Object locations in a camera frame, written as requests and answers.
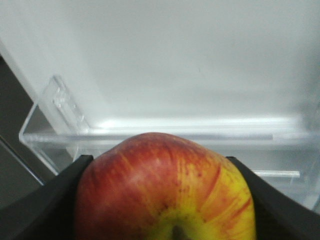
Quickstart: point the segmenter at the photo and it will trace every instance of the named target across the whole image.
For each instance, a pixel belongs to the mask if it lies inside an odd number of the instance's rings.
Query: white refrigerator wall
[[[304,128],[319,12],[309,0],[4,0],[0,52],[33,100],[61,75],[94,128]]]

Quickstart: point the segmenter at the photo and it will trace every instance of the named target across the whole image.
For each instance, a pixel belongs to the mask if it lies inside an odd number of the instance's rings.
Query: dark gray surface
[[[53,177],[19,141],[19,130],[32,104],[19,81],[0,58],[0,208],[37,189],[39,181],[45,182]]]

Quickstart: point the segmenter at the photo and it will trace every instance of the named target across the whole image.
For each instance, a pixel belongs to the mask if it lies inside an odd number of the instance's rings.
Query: red apple
[[[254,240],[250,190],[225,157],[192,141],[144,133],[84,171],[77,240]]]

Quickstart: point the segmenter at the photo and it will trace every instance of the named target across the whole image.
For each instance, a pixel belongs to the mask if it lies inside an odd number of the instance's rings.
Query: apple
[[[124,140],[83,172],[77,240],[254,240],[254,203],[224,156],[148,132]]]

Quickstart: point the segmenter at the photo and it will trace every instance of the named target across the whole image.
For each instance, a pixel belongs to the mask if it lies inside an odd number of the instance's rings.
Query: transparent plastic tray
[[[19,138],[58,175],[80,155],[97,157],[135,134],[175,134],[224,156],[237,157],[276,189],[312,209],[320,195],[318,107],[308,116],[214,120],[166,117],[136,120],[133,124],[119,120],[109,127],[94,127],[64,80],[55,75],[34,103]]]

